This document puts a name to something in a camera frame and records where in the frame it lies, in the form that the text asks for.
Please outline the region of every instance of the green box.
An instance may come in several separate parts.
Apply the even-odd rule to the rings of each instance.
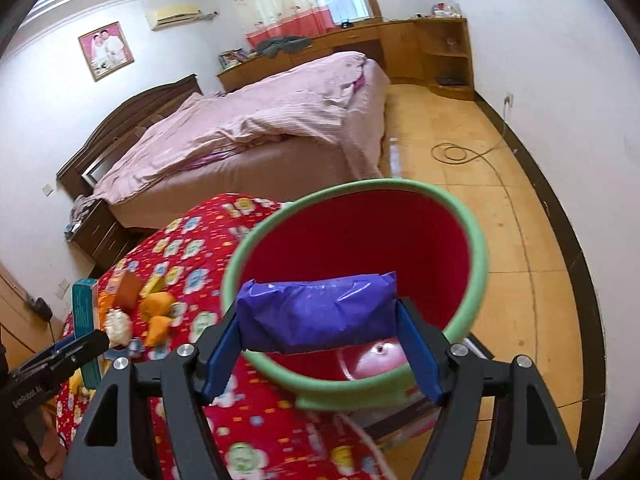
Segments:
[[[99,328],[98,282],[91,278],[77,280],[71,289],[74,335],[76,339]],[[88,390],[95,390],[102,380],[102,356],[81,367],[82,382]]]

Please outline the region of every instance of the green bucket rim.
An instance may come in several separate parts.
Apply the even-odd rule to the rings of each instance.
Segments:
[[[354,194],[370,190],[402,190],[418,192],[437,200],[443,205],[456,220],[465,232],[466,241],[469,244],[471,264],[469,278],[460,306],[456,310],[453,318],[443,330],[447,340],[455,343],[464,338],[473,324],[484,296],[484,289],[487,280],[488,250],[487,244],[478,225],[478,221],[471,211],[459,199],[446,190],[402,178],[377,178],[372,180],[361,180],[340,184],[304,196],[289,206],[275,212],[264,221],[260,222],[247,237],[238,245],[234,251],[228,266],[226,267],[222,279],[222,304],[221,308],[225,313],[229,306],[236,300],[239,290],[239,277],[248,257],[254,247],[276,226],[293,216],[298,211],[313,206],[338,196]],[[408,364],[395,368],[394,370],[382,374],[354,381],[332,381],[326,379],[316,379],[293,372],[272,360],[261,352],[245,351],[244,357],[261,373],[274,382],[280,384],[285,389],[300,393],[313,392],[314,394],[324,394],[335,396],[349,396],[362,394],[367,391],[373,392],[382,386],[391,383],[402,384],[409,387],[415,384],[411,368]]]

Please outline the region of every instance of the curtain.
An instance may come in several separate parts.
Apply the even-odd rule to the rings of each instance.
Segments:
[[[322,0],[234,0],[242,29],[254,48],[276,36],[314,38],[335,27]]]

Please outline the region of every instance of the bucket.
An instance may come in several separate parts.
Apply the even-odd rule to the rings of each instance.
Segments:
[[[363,180],[305,196],[258,224],[226,268],[223,308],[247,280],[307,282],[395,271],[398,296],[410,298],[453,343],[476,318],[487,267],[482,231],[453,195],[411,180]],[[304,410],[393,406],[407,402],[416,388],[394,340],[309,354],[244,355],[294,392],[296,407]]]

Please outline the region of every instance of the power outlet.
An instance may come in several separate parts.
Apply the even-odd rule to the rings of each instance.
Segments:
[[[56,291],[56,297],[62,300],[65,297],[66,292],[69,290],[70,283],[67,280],[62,280],[58,283],[58,290]]]

